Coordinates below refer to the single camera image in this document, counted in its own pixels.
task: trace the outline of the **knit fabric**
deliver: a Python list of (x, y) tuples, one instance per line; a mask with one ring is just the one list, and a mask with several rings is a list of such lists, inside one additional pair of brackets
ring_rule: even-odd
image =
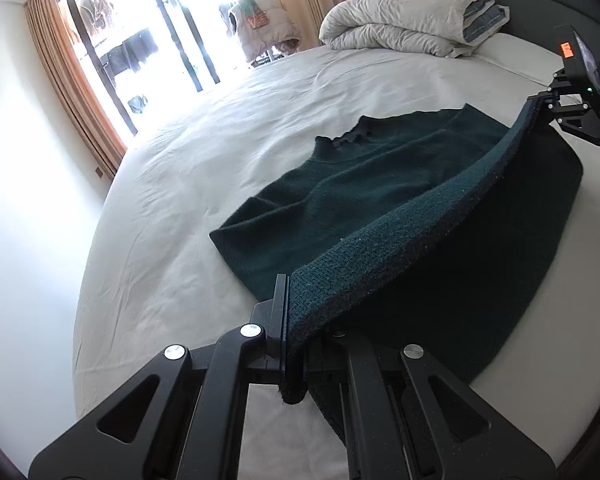
[[(533, 298), (582, 177), (554, 129), (525, 135), (534, 120), (533, 102), (512, 128), (469, 105), (362, 117), (317, 137), (212, 240), (259, 300), (290, 274), (290, 354), (338, 319), (379, 344), (421, 344), (470, 381)], [(342, 434), (337, 391), (310, 391)]]

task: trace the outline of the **orange sticker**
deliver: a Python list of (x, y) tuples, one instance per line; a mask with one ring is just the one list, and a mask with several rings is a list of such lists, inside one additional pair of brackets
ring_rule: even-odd
[(571, 50), (571, 45), (569, 43), (562, 43), (560, 48), (562, 49), (562, 55), (564, 57), (573, 57), (573, 50)]

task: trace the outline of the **bed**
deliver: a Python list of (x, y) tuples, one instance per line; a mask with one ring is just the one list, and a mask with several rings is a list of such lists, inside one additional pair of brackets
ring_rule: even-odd
[[(363, 114), (465, 103), (509, 126), (561, 67), (545, 48), (553, 47), (550, 24), (572, 23), (600, 54), (600, 12), (591, 0), (497, 1), (511, 7), (508, 34), (472, 57), (315, 48), (223, 84), (167, 128), (141, 134), (112, 184), (82, 283), (77, 415), (166, 346), (210, 344), (249, 319), (254, 298), (208, 234), (308, 158), (315, 136), (339, 136)], [(557, 465), (573, 461), (600, 407), (600, 148), (565, 138), (584, 177), (557, 256), (472, 383)], [(348, 478), (346, 450), (309, 396), (287, 406), (275, 388), (252, 386), (240, 477), (282, 476)]]

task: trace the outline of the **mattress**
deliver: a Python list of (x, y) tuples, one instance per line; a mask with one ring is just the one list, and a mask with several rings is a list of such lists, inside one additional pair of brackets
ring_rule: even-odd
[[(497, 34), (469, 58), (314, 48), (218, 85), (182, 117), (144, 132), (111, 186), (74, 331), (78, 417), (170, 344), (213, 343), (254, 298), (209, 232), (307, 159), (315, 136), (360, 115), (465, 103), (510, 126), (560, 57)], [(600, 148), (566, 140), (584, 177), (555, 260), (528, 310), (472, 388), (560, 463), (600, 405)], [(240, 478), (348, 478), (346, 450), (312, 399), (252, 385)]]

